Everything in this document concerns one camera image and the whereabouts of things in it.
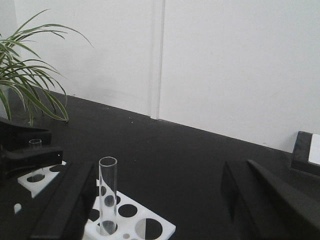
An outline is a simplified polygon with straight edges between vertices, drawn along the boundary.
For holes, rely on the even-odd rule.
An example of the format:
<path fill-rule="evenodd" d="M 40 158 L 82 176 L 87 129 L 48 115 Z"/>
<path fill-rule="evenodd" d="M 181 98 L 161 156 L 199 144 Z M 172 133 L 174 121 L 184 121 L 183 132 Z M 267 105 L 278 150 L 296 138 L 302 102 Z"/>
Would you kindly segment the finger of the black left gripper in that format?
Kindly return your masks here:
<path fill-rule="evenodd" d="M 6 150 L 18 150 L 29 146 L 32 139 L 40 139 L 42 145 L 50 145 L 52 132 L 45 128 L 25 126 L 0 118 L 0 145 Z"/>
<path fill-rule="evenodd" d="M 24 170 L 36 170 L 61 164 L 63 149 L 61 147 L 23 148 L 15 151 L 0 149 L 0 184 Z"/>

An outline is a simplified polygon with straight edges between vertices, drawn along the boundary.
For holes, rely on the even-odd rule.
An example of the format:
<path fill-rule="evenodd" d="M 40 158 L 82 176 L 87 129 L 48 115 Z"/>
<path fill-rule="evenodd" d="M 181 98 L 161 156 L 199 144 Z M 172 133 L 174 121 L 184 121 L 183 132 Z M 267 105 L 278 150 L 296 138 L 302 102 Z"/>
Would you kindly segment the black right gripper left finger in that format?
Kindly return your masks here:
<path fill-rule="evenodd" d="M 47 205 L 36 220 L 30 240 L 81 240 L 96 199 L 95 166 L 67 163 Z"/>

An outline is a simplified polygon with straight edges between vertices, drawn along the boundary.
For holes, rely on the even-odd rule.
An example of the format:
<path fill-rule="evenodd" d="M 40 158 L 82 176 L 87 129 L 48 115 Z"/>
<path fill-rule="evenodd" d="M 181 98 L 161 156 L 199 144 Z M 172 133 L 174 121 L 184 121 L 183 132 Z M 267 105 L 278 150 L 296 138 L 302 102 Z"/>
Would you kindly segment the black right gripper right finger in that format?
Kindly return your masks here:
<path fill-rule="evenodd" d="M 238 240 L 318 240 L 320 203 L 253 160 L 226 161 L 220 192 Z"/>

